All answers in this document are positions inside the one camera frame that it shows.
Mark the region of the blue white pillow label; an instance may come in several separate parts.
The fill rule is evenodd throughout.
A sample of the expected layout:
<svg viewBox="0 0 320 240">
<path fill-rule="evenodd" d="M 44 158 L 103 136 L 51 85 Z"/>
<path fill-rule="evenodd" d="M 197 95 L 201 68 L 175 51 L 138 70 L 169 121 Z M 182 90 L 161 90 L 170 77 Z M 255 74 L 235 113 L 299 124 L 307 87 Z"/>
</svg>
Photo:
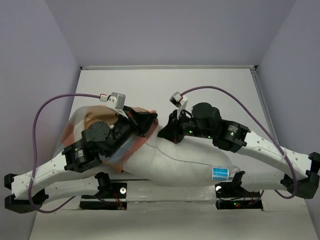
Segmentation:
<svg viewBox="0 0 320 240">
<path fill-rule="evenodd" d="M 229 178 L 230 171 L 228 168 L 214 167 L 212 169 L 212 180 L 225 181 Z"/>
</svg>

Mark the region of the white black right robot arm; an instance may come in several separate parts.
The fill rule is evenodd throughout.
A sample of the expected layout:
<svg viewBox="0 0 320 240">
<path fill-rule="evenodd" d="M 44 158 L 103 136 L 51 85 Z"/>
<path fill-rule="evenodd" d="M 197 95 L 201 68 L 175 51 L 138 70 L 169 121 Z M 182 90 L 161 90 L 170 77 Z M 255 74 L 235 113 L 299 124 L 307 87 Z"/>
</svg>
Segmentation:
<svg viewBox="0 0 320 240">
<path fill-rule="evenodd" d="M 209 103 L 198 103 L 191 112 L 174 110 L 157 136 L 175 144 L 185 136 L 211 139 L 221 150 L 262 161 L 282 171 L 280 184 L 303 199 L 312 199 L 319 187 L 319 153 L 302 154 L 278 147 L 248 127 L 222 119 L 220 111 Z"/>
</svg>

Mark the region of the multicolour checked pillowcase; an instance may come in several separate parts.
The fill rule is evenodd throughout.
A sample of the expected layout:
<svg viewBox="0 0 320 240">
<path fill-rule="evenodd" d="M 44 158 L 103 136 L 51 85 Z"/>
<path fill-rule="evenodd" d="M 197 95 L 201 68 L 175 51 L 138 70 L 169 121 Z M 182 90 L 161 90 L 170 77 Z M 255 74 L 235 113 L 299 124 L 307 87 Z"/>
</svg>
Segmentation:
<svg viewBox="0 0 320 240">
<path fill-rule="evenodd" d="M 106 164 L 118 172 L 134 173 L 129 164 L 159 126 L 155 110 L 124 108 L 127 116 L 102 106 L 78 108 L 68 120 L 57 151 L 66 171 L 83 173 Z"/>
</svg>

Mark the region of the white pillow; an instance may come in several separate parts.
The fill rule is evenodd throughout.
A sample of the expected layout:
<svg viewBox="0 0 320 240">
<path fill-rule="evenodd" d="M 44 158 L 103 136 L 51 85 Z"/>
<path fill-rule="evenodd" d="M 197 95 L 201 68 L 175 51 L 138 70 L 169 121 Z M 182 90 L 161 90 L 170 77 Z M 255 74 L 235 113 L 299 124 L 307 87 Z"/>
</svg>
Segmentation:
<svg viewBox="0 0 320 240">
<path fill-rule="evenodd" d="M 81 132 L 99 121 L 111 126 L 117 117 L 102 105 L 78 108 L 69 118 L 54 155 L 80 140 Z M 191 137 L 175 144 L 157 136 L 161 129 L 155 122 L 145 137 L 132 136 L 112 157 L 102 157 L 99 169 L 114 169 L 157 184 L 179 187 L 217 184 L 221 177 L 213 174 L 214 169 L 227 169 L 228 177 L 240 171 L 220 149 Z"/>
</svg>

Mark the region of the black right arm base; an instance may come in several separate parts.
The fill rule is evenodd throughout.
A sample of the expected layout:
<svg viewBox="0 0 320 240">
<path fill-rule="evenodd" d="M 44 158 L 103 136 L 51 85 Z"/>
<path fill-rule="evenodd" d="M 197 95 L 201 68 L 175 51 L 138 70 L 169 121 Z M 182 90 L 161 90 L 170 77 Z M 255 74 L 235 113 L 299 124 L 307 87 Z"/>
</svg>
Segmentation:
<svg viewBox="0 0 320 240">
<path fill-rule="evenodd" d="M 232 181 L 221 182 L 215 185 L 215 206 L 218 210 L 263 210 L 262 193 L 248 191 L 242 187 L 245 171 L 235 173 Z"/>
</svg>

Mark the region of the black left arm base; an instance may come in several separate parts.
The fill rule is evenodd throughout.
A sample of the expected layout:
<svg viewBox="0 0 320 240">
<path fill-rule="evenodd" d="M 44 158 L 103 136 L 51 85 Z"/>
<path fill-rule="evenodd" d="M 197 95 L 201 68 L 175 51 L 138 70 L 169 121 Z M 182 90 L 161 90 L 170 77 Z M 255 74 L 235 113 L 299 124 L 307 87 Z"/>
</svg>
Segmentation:
<svg viewBox="0 0 320 240">
<path fill-rule="evenodd" d="M 98 182 L 98 192 L 94 195 L 82 195 L 79 208 L 82 210 L 126 210 L 128 184 L 111 180 L 109 175 L 103 172 L 97 173 L 94 177 Z"/>
</svg>

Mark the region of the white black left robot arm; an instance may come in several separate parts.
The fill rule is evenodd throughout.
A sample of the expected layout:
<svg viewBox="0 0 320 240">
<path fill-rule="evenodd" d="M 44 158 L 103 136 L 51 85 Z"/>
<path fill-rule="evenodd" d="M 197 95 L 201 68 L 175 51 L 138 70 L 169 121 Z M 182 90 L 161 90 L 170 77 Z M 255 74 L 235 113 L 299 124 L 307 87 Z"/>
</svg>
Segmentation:
<svg viewBox="0 0 320 240">
<path fill-rule="evenodd" d="M 4 207 L 26 214 L 41 212 L 44 204 L 58 199 L 116 196 L 107 171 L 146 178 L 158 130 L 155 110 L 125 107 L 120 115 L 103 105 L 82 106 L 68 120 L 53 159 L 27 173 L 5 176 L 11 194 Z"/>
</svg>

